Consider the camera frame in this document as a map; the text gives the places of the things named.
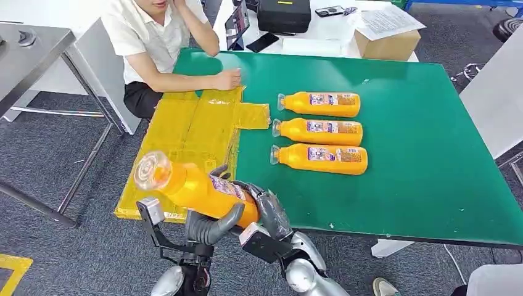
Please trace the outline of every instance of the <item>cardboard box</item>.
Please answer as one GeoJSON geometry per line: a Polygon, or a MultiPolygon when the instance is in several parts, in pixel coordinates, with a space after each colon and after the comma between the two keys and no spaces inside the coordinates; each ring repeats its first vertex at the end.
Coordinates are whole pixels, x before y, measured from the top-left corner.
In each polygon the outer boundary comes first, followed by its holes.
{"type": "Polygon", "coordinates": [[[371,41],[356,29],[354,38],[364,59],[408,60],[421,36],[413,30],[371,41]]]}

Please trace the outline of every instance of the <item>man's arm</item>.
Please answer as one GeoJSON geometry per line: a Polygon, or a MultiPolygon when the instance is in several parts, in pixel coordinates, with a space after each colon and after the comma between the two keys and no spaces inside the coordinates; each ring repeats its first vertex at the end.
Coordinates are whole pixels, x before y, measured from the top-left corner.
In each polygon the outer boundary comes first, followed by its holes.
{"type": "Polygon", "coordinates": [[[235,88],[241,82],[239,69],[223,70],[216,75],[209,76],[186,76],[160,73],[146,52],[128,55],[125,58],[144,82],[158,93],[196,91],[200,89],[226,91],[235,88]]]}
{"type": "Polygon", "coordinates": [[[186,0],[174,0],[174,4],[181,14],[192,36],[198,45],[210,56],[215,56],[220,51],[218,36],[212,30],[209,22],[203,23],[189,8],[186,0]]]}

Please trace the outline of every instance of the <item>green table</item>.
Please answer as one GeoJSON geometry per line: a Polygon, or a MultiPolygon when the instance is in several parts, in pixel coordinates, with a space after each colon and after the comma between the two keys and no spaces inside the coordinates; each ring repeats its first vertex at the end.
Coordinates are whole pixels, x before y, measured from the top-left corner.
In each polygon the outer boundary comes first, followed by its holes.
{"type": "Polygon", "coordinates": [[[175,73],[240,67],[244,102],[271,118],[328,118],[276,108],[278,93],[353,91],[361,96],[369,167],[361,176],[271,165],[270,129],[242,131],[236,178],[278,194],[296,228],[409,241],[523,247],[523,212],[443,67],[364,59],[182,51],[175,73]]]}

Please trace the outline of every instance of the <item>shoe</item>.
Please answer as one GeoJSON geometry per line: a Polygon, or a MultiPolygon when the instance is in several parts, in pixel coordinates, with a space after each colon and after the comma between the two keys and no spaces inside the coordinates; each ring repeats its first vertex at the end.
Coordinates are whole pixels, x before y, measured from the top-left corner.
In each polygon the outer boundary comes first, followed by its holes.
{"type": "Polygon", "coordinates": [[[375,296],[401,296],[400,291],[396,289],[386,279],[377,277],[373,281],[373,290],[375,296]]]}

